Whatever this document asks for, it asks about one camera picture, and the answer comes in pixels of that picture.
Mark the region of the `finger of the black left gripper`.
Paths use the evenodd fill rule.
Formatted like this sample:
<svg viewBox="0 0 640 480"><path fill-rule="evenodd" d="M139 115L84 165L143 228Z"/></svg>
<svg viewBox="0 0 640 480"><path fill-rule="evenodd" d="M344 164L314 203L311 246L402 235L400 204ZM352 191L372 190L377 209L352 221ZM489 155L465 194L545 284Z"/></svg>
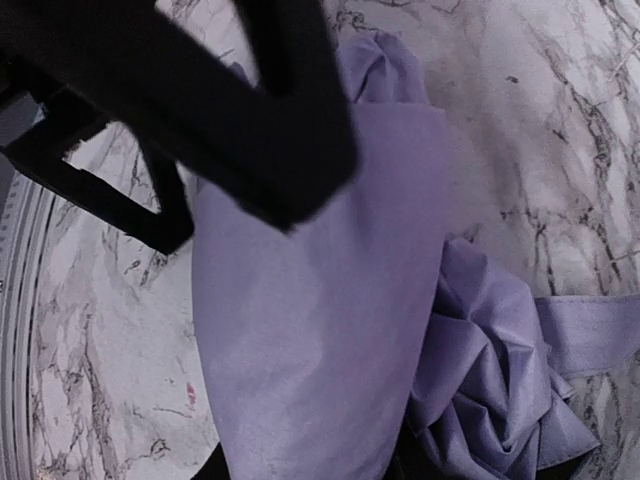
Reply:
<svg viewBox="0 0 640 480"><path fill-rule="evenodd" d="M68 90L288 232L357 169L348 102L317 2L237 9L257 87L151 1L5 1L1 103Z"/></svg>
<svg viewBox="0 0 640 480"><path fill-rule="evenodd" d="M72 147L104 129L107 115L65 89L43 106L44 119L1 148L18 172L164 255L191 238L194 223L173 159L138 141L159 202L159 210L152 212L64 160Z"/></svg>

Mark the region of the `lavender folding umbrella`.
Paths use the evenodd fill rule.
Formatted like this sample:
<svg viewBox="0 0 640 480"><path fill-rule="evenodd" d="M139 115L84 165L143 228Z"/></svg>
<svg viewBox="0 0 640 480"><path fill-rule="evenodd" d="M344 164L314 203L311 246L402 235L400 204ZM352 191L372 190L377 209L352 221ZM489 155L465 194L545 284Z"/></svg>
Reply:
<svg viewBox="0 0 640 480"><path fill-rule="evenodd" d="M447 238L443 117L394 36L338 51L360 170L284 236L201 182L203 479L532 479L598 442L571 376L639 347L639 299L551 297Z"/></svg>

